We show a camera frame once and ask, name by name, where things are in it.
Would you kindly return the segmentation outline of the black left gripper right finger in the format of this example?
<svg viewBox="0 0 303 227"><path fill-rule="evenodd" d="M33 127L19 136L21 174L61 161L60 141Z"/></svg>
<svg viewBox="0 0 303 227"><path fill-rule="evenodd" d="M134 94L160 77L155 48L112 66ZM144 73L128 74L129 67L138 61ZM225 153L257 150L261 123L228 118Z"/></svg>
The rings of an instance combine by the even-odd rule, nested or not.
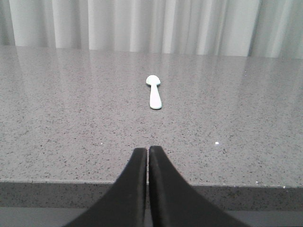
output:
<svg viewBox="0 0 303 227"><path fill-rule="evenodd" d="M160 146L149 149L149 195L155 227L244 227L190 186Z"/></svg>

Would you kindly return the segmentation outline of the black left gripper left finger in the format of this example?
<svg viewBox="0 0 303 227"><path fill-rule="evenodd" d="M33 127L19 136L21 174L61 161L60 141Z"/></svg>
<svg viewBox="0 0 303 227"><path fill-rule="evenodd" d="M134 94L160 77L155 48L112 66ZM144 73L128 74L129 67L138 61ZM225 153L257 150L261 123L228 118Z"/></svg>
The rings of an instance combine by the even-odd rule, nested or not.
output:
<svg viewBox="0 0 303 227"><path fill-rule="evenodd" d="M146 202L147 149L135 148L115 183L67 227L142 227Z"/></svg>

